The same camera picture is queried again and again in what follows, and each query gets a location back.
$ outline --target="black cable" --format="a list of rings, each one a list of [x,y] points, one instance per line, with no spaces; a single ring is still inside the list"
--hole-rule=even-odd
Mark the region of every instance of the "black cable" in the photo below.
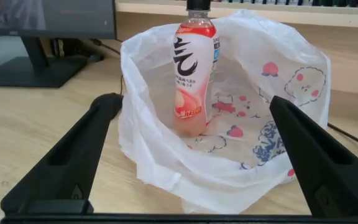
[[[356,142],[358,142],[358,138],[357,138],[357,137],[355,137],[355,136],[353,136],[353,135],[351,135],[351,134],[345,132],[344,130],[340,129],[339,127],[336,127],[336,126],[332,125],[331,123],[328,123],[328,127],[332,128],[333,130],[335,130],[335,131],[337,131],[337,132],[339,132],[339,133],[341,133],[341,134],[344,134],[345,136],[347,136],[347,137],[349,137],[349,138],[355,140]]]
[[[99,47],[104,47],[104,48],[106,48],[106,49],[108,49],[108,50],[111,50],[111,51],[113,51],[114,53],[116,53],[116,54],[118,54],[118,55],[120,55],[121,56],[121,54],[119,53],[119,51],[118,50],[116,50],[116,49],[114,49],[114,48],[112,48],[112,47],[110,47],[110,46],[108,46],[108,45],[106,45],[106,44],[104,44],[104,43],[102,43],[100,40],[98,40],[98,39],[90,39],[90,41],[92,41],[92,43],[94,44],[94,45],[96,45],[96,46],[99,46]],[[121,75],[121,89],[119,90],[119,94],[120,95],[122,95],[122,89],[123,89],[123,84],[122,84],[122,80],[123,80],[123,78],[124,78],[124,76],[123,75]]]
[[[109,49],[109,50],[115,52],[115,53],[118,54],[118,55],[121,55],[118,50],[116,50],[116,49],[114,49],[114,48],[112,48],[112,47],[110,47],[110,46],[108,46],[108,45],[102,43],[102,42],[101,42],[100,40],[98,40],[98,39],[90,39],[90,41],[92,41],[92,43],[93,43],[94,45],[96,45],[96,46],[104,47],[104,48],[106,48],[106,49]]]

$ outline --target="monitor screen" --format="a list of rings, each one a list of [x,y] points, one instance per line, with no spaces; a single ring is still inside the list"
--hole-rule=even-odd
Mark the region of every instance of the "monitor screen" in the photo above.
[[[0,35],[115,38],[114,0],[0,0]]]

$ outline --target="plastic bottle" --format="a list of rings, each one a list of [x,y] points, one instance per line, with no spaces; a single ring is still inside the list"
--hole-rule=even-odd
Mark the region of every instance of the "plastic bottle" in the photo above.
[[[182,137],[195,137],[211,119],[211,80],[220,42],[208,18],[211,0],[187,0],[188,18],[173,41],[177,90],[173,125]]]

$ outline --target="monitor base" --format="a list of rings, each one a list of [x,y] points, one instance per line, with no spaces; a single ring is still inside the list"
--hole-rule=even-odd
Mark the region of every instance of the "monitor base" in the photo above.
[[[16,57],[0,65],[0,86],[60,88],[86,65],[87,58],[48,58],[49,66],[37,71],[29,57]]]

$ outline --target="white plastic bag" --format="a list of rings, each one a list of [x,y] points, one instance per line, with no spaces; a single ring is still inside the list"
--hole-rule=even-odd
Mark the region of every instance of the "white plastic bag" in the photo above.
[[[179,24],[170,24],[122,43],[127,94],[119,143],[136,162],[137,177],[181,197],[185,212],[240,213],[294,178],[270,100],[292,101],[325,128],[331,65],[294,28],[252,12],[213,22],[221,54],[207,133],[181,139],[172,130],[172,44]]]

